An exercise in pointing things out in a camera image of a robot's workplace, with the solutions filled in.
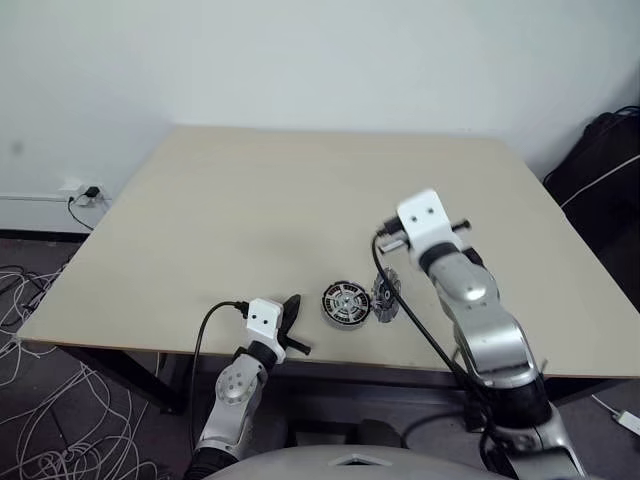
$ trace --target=black cable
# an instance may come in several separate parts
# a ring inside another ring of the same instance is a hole
[[[217,305],[211,307],[211,309],[207,312],[207,314],[202,319],[202,323],[200,324],[200,330],[198,331],[198,339],[196,340],[196,348],[193,352],[193,364],[191,366],[191,382],[189,385],[189,445],[191,446],[191,451],[195,450],[195,431],[194,431],[194,422],[195,422],[195,390],[196,390],[196,371],[198,369],[198,356],[200,355],[200,346],[202,345],[202,336],[204,335],[204,330],[207,327],[207,323],[209,322],[209,318],[213,315],[213,312],[218,310],[220,307],[237,307],[239,302],[220,302]]]
[[[427,423],[435,422],[436,420],[441,420],[443,418],[452,418],[452,417],[461,417],[464,415],[463,410],[453,410],[450,412],[442,412],[436,413],[435,415],[430,415],[428,417],[421,418],[416,420],[411,425],[409,425],[404,432],[400,435],[400,440],[402,442],[402,448],[409,448],[408,439],[409,435],[415,432],[418,428],[426,425]]]
[[[468,379],[467,373],[460,367],[460,365],[451,361],[451,359],[442,349],[438,341],[433,337],[433,335],[431,335],[429,330],[427,330],[425,326],[422,325],[422,323],[420,322],[420,319],[416,316],[415,313],[413,313],[413,310],[411,310],[411,307],[407,305],[407,302],[404,301],[404,298],[402,298],[402,296],[400,295],[400,292],[398,292],[393,286],[393,284],[389,281],[389,278],[387,277],[387,273],[384,271],[384,268],[380,263],[380,259],[378,258],[378,249],[376,248],[376,240],[378,239],[378,237],[379,235],[376,234],[371,240],[371,255],[373,256],[373,262],[376,264],[376,269],[378,270],[378,274],[384,281],[384,284],[387,286],[387,289],[398,301],[402,309],[405,311],[405,313],[407,314],[409,319],[413,322],[413,324],[416,326],[416,328],[420,331],[422,336],[427,339],[427,341],[429,342],[429,345],[431,345],[431,347],[436,351],[436,353],[442,359],[445,365],[449,368],[449,370],[451,370],[451,372],[455,376],[460,386],[463,388],[470,388],[471,381]]]
[[[93,227],[87,225],[86,223],[84,223],[82,220],[80,220],[78,217],[76,217],[73,213],[73,211],[71,210],[71,204],[74,203],[73,197],[69,197],[69,201],[67,202],[67,210],[69,211],[69,215],[71,215],[73,217],[73,219],[78,222],[80,225],[88,228],[89,230],[91,230],[93,232]]]
[[[480,441],[478,442],[478,451],[480,452],[480,458],[482,459],[482,463],[485,468],[490,472],[496,472],[496,466],[493,461],[489,457],[489,452],[487,450],[487,441],[489,440],[489,426],[487,425],[482,432],[482,436],[480,437]]]
[[[463,389],[468,390],[471,393],[471,395],[475,395],[476,400],[478,401],[478,405],[482,409],[482,412],[484,413],[486,421],[487,421],[487,424],[486,424],[485,429],[483,431],[483,438],[480,439],[480,443],[478,445],[479,448],[480,448],[480,456],[483,459],[483,462],[485,463],[485,466],[487,467],[487,469],[490,470],[490,471],[493,471],[492,469],[495,468],[495,467],[493,466],[493,462],[491,462],[491,459],[489,459],[489,457],[488,457],[488,455],[486,453],[487,439],[491,436],[491,432],[493,430],[493,415],[491,413],[491,410],[487,406],[488,405],[487,399],[486,399],[485,395],[482,393],[482,391],[480,390],[480,387],[473,380],[471,380],[469,378],[467,372],[465,372],[462,369],[462,367],[460,367],[460,365],[458,365],[455,362],[455,360],[454,360],[455,359],[455,353],[454,353],[454,358],[449,358],[447,356],[447,354],[444,352],[444,350],[442,349],[440,344],[436,341],[435,338],[433,338],[431,333],[429,333],[429,331],[424,327],[424,325],[422,325],[422,323],[420,322],[420,320],[418,319],[416,314],[413,312],[413,310],[411,310],[411,307],[409,307],[409,305],[407,305],[407,302],[404,301],[404,299],[400,295],[400,292],[398,292],[394,288],[393,284],[389,281],[389,278],[387,277],[387,274],[384,271],[384,268],[382,267],[382,264],[380,263],[380,259],[378,258],[378,250],[376,248],[376,240],[378,239],[379,236],[380,236],[380,233],[377,233],[373,237],[373,239],[371,240],[371,255],[373,256],[373,262],[376,265],[376,269],[378,270],[378,274],[380,275],[380,277],[384,281],[384,283],[387,286],[388,290],[391,292],[391,294],[398,301],[398,303],[400,304],[402,309],[405,311],[405,313],[407,314],[409,319],[417,327],[417,329],[420,331],[420,333],[427,339],[429,344],[433,347],[433,349],[436,351],[436,353],[440,356],[442,361],[453,372],[458,384]]]

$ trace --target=white wall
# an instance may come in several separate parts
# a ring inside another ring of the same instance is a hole
[[[637,0],[2,0],[0,194],[115,194],[180,122],[489,135],[542,175],[637,103],[639,19]],[[0,228],[82,230],[13,200]]]

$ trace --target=power outlet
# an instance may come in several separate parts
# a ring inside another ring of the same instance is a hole
[[[91,186],[98,187],[100,189],[100,193],[95,198],[88,198],[83,195],[83,193]],[[74,205],[78,207],[93,207],[96,203],[111,200],[111,196],[101,183],[89,183],[75,179],[65,181],[62,187],[58,189],[58,192],[66,199],[73,197]]]

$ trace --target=wooden table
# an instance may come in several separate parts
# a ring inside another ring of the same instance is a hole
[[[103,349],[188,353],[214,303],[300,293],[291,333],[313,350],[291,358],[442,370],[404,313],[388,324],[371,314],[344,332],[326,323],[320,306],[337,280],[372,287],[372,235],[398,202],[428,187],[452,221],[471,221],[466,238],[537,361],[548,361],[547,375],[640,375],[638,312],[526,165],[496,140],[431,135],[178,127],[19,336],[106,356]],[[385,261],[453,351],[451,321],[428,279],[404,251]],[[202,352],[231,354],[243,335],[238,314],[221,310]]]

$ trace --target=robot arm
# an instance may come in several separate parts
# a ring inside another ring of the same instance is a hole
[[[500,473],[526,480],[584,476],[522,328],[500,304],[495,279],[479,257],[462,251],[436,192],[406,200],[397,213],[385,223],[391,237],[381,251],[408,246],[435,286],[467,375],[487,404]]]
[[[215,404],[196,444],[185,480],[200,480],[246,457],[253,415],[268,373],[284,362],[287,346],[305,354],[310,351],[287,336],[299,305],[300,295],[291,297],[284,305],[261,298],[249,303],[246,347],[236,351],[233,362],[216,380]]]

